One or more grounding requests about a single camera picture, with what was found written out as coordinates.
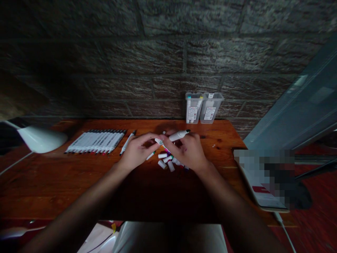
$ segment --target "marker packaging box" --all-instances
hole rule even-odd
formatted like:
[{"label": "marker packaging box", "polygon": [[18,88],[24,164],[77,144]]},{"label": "marker packaging box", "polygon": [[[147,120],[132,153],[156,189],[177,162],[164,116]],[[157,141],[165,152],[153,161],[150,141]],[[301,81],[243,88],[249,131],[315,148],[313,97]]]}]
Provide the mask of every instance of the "marker packaging box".
[{"label": "marker packaging box", "polygon": [[213,124],[215,116],[218,113],[221,102],[224,97],[221,93],[204,93],[203,94],[203,106],[200,113],[200,123],[202,124]]},{"label": "marker packaging box", "polygon": [[199,121],[203,94],[201,92],[187,92],[186,97],[186,124],[197,124]]}]

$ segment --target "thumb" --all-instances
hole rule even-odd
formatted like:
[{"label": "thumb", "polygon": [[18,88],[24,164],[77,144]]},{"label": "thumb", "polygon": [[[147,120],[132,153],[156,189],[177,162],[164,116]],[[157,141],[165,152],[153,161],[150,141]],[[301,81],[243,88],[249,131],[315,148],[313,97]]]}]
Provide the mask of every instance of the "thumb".
[{"label": "thumb", "polygon": [[173,156],[180,152],[180,149],[174,145],[166,135],[160,135],[160,139],[163,141],[164,146],[173,154]]}]

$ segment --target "white lamp shade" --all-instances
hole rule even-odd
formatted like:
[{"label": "white lamp shade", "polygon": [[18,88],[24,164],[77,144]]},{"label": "white lamp shade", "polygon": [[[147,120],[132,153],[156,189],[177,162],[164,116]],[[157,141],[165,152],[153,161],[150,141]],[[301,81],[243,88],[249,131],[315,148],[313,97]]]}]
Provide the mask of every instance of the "white lamp shade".
[{"label": "white lamp shade", "polygon": [[62,146],[68,139],[67,135],[38,126],[28,126],[18,129],[24,142],[35,153],[47,153]]}]

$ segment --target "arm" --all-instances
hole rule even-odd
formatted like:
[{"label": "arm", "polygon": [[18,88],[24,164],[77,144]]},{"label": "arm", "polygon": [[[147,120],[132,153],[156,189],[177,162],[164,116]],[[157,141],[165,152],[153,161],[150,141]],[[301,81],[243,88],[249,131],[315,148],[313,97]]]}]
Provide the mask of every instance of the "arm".
[{"label": "arm", "polygon": [[204,184],[235,252],[286,252],[254,209],[206,159],[197,134],[182,138],[180,148],[166,136],[160,138],[172,155],[193,169]]},{"label": "arm", "polygon": [[50,225],[35,236],[21,252],[77,252],[97,223],[113,193],[137,166],[160,146],[143,144],[158,135],[147,133],[131,137],[121,160]]}]

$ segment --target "desk surface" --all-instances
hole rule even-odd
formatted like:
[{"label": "desk surface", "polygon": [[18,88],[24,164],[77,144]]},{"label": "desk surface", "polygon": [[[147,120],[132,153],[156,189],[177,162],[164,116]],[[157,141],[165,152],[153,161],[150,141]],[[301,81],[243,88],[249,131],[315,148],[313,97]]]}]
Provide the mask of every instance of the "desk surface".
[{"label": "desk surface", "polygon": [[[117,149],[109,156],[63,154],[66,148],[89,129],[128,129]],[[225,180],[259,213],[269,226],[278,223],[272,213],[260,210],[233,159],[231,148],[245,148],[232,124],[226,120],[213,124],[186,125],[170,120],[79,120],[67,119],[52,129],[70,139],[60,148],[45,154],[32,154],[0,176],[0,217],[53,219],[98,181],[119,160],[119,153],[134,129],[137,135],[152,131],[189,128],[201,136],[206,157]],[[4,170],[30,150],[21,146],[0,159]],[[134,221],[183,221],[218,223],[212,202],[196,174],[176,169],[162,170],[157,155],[132,171],[125,179],[102,219]],[[282,214],[286,226],[295,226],[291,214]]]}]

